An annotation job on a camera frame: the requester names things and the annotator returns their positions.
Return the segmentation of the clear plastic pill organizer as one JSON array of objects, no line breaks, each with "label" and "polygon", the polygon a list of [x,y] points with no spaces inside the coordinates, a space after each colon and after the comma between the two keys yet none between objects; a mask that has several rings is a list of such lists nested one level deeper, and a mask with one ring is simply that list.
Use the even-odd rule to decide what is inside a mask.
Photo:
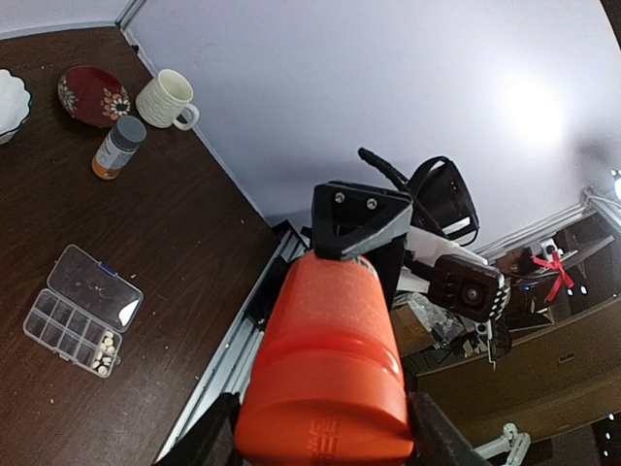
[{"label": "clear plastic pill organizer", "polygon": [[23,332],[62,360],[99,377],[90,362],[103,332],[112,330],[119,339],[114,369],[120,363],[123,334],[143,302],[144,294],[135,285],[80,247],[69,245],[54,262],[47,286],[23,322]]}]

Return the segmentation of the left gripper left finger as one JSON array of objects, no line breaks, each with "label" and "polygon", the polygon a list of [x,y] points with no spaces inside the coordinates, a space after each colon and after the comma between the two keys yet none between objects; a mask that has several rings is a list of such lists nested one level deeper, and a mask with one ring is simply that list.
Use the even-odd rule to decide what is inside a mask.
[{"label": "left gripper left finger", "polygon": [[234,440],[240,408],[238,393],[221,393],[187,434],[155,465],[242,465],[243,456],[237,451]]}]

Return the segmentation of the grey capped white orange bottle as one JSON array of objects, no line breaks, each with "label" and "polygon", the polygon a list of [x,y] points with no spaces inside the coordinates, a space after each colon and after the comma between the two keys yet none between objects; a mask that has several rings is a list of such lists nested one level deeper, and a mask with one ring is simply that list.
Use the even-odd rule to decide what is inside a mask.
[{"label": "grey capped white orange bottle", "polygon": [[100,179],[111,181],[147,138],[145,125],[135,116],[122,116],[91,159],[91,169]]}]

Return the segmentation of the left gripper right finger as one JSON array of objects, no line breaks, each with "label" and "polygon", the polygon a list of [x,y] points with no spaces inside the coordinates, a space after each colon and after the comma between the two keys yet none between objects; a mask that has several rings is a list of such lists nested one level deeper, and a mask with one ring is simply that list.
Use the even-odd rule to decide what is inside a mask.
[{"label": "left gripper right finger", "polygon": [[414,447],[407,465],[484,465],[485,459],[425,392],[408,395]]}]

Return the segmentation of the orange pill bottle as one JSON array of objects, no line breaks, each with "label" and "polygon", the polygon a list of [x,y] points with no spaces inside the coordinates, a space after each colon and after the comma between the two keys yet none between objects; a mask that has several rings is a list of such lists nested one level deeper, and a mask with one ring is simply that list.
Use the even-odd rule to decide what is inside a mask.
[{"label": "orange pill bottle", "polygon": [[405,381],[375,269],[364,258],[290,268],[235,428],[252,465],[401,465],[413,451]]}]

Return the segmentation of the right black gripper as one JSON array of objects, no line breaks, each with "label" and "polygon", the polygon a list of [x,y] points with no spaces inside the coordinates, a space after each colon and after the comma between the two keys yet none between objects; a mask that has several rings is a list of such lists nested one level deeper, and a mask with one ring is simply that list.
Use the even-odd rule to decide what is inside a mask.
[{"label": "right black gripper", "polygon": [[312,249],[328,260],[364,255],[377,275],[365,289],[366,301],[393,301],[412,213],[412,199],[401,191],[340,181],[319,184],[311,204]]}]

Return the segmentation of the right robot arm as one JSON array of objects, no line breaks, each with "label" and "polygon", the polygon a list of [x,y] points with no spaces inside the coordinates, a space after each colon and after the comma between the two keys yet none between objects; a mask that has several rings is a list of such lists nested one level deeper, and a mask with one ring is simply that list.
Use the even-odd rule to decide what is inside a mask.
[{"label": "right robot arm", "polygon": [[407,226],[457,240],[476,233],[479,221],[463,177],[447,157],[432,157],[407,177],[370,150],[361,148],[358,156],[393,187],[339,181],[317,185],[311,206],[311,247],[324,259],[368,259],[391,303],[404,289],[398,280],[407,256]]}]

